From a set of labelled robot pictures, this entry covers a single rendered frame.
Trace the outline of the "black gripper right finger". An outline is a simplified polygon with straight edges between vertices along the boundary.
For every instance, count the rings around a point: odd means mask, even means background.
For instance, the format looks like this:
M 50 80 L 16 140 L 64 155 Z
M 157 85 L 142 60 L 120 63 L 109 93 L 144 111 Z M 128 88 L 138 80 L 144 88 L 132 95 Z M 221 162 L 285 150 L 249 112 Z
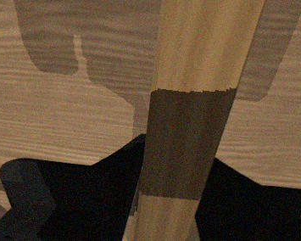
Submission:
M 195 214 L 200 241 L 264 241 L 283 217 L 301 219 L 301 189 L 261 185 L 215 158 Z

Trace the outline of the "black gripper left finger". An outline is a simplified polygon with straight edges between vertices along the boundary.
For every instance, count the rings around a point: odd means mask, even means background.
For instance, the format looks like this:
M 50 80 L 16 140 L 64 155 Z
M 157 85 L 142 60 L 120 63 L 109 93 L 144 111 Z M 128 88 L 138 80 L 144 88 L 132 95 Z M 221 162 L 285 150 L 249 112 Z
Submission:
M 17 158 L 0 168 L 15 203 L 90 210 L 98 216 L 99 241 L 122 241 L 142 169 L 146 134 L 94 165 Z

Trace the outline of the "brown wooden rail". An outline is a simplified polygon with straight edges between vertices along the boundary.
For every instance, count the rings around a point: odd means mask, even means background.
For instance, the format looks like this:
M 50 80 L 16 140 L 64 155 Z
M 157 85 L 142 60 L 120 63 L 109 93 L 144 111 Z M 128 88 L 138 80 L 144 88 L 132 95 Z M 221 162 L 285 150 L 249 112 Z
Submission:
M 267 0 L 162 0 L 134 241 L 187 241 Z

